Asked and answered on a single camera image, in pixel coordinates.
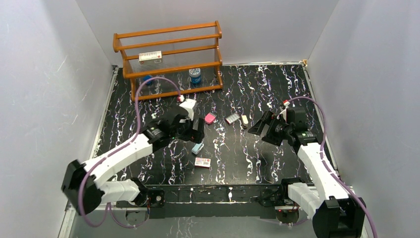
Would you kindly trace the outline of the light blue stapler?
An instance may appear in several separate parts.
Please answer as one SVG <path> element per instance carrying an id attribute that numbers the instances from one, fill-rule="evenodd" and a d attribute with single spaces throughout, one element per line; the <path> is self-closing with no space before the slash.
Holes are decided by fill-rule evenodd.
<path id="1" fill-rule="evenodd" d="M 191 152 L 192 152 L 194 155 L 198 155 L 198 154 L 199 154 L 199 152 L 202 150 L 203 146 L 204 146 L 204 144 L 203 144 L 203 143 L 198 143 L 198 144 L 195 144 L 195 145 L 194 145 L 194 147 L 192 148 Z"/>

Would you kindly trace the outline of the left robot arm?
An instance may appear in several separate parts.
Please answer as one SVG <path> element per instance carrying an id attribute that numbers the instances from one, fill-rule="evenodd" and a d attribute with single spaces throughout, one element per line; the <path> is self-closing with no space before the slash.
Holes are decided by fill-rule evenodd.
<path id="1" fill-rule="evenodd" d="M 149 189 L 137 178 L 110 181 L 110 178 L 133 162 L 167 147 L 173 140 L 201 143 L 204 138 L 204 119 L 194 125 L 197 101 L 187 99 L 165 112 L 160 118 L 142 126 L 139 133 L 101 156 L 83 163 L 74 160 L 67 166 L 62 192 L 79 215 L 87 215 L 99 205 L 127 201 L 135 206 L 156 200 L 158 191 Z"/>

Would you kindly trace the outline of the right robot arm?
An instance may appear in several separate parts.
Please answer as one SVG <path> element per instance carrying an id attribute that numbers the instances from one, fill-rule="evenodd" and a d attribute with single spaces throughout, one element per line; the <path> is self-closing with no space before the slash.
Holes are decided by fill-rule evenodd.
<path id="1" fill-rule="evenodd" d="M 248 132 L 275 146 L 286 141 L 305 165 L 317 193 L 300 178 L 286 178 L 275 197 L 285 205 L 296 202 L 312 221 L 318 238 L 361 237 L 362 207 L 335 179 L 330 162 L 320 157 L 324 150 L 319 136 L 308 129 L 304 109 L 285 108 L 279 115 L 266 111 Z"/>

